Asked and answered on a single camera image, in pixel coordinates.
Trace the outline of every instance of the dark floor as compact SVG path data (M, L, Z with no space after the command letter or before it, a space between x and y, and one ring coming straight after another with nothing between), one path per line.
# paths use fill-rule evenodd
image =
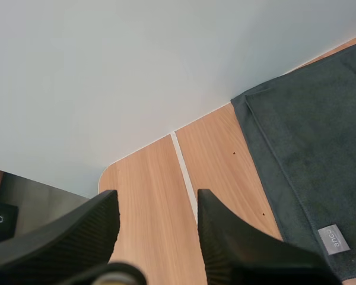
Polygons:
M23 235L88 201L79 195L9 173L4 174L0 202L18 207L15 236Z

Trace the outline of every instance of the white wall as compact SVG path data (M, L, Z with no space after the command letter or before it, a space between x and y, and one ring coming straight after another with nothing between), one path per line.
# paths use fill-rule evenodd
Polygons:
M111 162L356 36L356 0L1 0L0 169L86 197Z

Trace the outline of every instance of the desk surface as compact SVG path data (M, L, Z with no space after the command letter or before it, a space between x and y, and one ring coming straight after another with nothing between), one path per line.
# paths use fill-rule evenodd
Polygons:
M317 58L356 44L356 39ZM239 123L228 104L176 131L194 189L209 188L239 217L280 239ZM170 136L117 161L99 190L119 191L111 260L137 265L150 285L206 284L194 215ZM356 285L356 278L344 284Z

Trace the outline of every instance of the towel label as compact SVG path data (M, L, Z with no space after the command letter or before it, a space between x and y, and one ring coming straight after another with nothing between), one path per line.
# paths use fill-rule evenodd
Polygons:
M328 255L350 250L337 225L332 224L328 227L324 227L318 230L318 233L322 238Z

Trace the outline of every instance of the dark gray towel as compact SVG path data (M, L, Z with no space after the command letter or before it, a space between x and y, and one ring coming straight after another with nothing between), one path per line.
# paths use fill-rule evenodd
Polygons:
M231 102L284 240L356 277L356 46ZM351 250L328 255L331 224Z

